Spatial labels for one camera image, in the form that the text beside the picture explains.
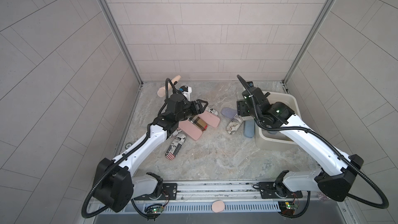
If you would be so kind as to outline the cream plastic storage box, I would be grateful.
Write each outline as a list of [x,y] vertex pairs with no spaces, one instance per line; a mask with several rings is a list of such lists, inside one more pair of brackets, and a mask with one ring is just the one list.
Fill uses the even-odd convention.
[[[270,104],[274,104],[276,102],[282,102],[286,104],[296,113],[296,115],[301,117],[301,113],[294,96],[285,93],[270,92],[270,95],[267,97],[267,99]],[[257,125],[255,126],[255,143],[260,149],[281,152],[290,150],[293,147],[298,147],[298,144],[280,132],[270,134]]]

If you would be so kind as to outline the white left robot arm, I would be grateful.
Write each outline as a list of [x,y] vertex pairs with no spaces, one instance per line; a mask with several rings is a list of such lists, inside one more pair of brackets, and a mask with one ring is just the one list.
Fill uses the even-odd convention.
[[188,101],[181,93],[167,96],[146,133],[125,152],[112,160],[104,158],[97,166],[92,189],[81,209],[83,218],[92,218],[107,209],[123,210],[140,196],[158,198],[162,195],[163,179],[154,174],[135,177],[141,163],[178,128],[181,121],[205,112],[208,102]]

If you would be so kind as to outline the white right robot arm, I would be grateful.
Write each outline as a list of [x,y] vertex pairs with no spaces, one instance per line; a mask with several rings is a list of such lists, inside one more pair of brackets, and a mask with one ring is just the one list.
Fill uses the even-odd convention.
[[[256,125],[265,131],[280,132],[306,151],[319,164],[310,172],[281,172],[275,181],[276,188],[292,192],[321,191],[328,198],[343,202],[352,198],[371,207],[386,209],[389,201],[383,191],[362,171],[363,159],[339,150],[320,134],[312,130],[283,102],[270,103],[268,96],[257,87],[247,87],[243,99],[237,102],[238,110],[250,115]],[[350,194],[357,178],[361,177],[378,194],[381,203],[374,203]]]

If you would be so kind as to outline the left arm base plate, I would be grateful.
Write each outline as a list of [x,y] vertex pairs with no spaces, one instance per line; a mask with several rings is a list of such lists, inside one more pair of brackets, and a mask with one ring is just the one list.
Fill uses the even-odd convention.
[[136,197],[136,201],[176,200],[177,183],[162,183],[155,187],[153,193]]

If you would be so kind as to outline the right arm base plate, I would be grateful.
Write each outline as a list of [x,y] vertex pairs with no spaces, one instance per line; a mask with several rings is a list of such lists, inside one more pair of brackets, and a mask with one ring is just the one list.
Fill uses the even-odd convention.
[[282,183],[259,182],[252,186],[260,192],[262,199],[293,199],[303,198],[301,191],[292,192]]

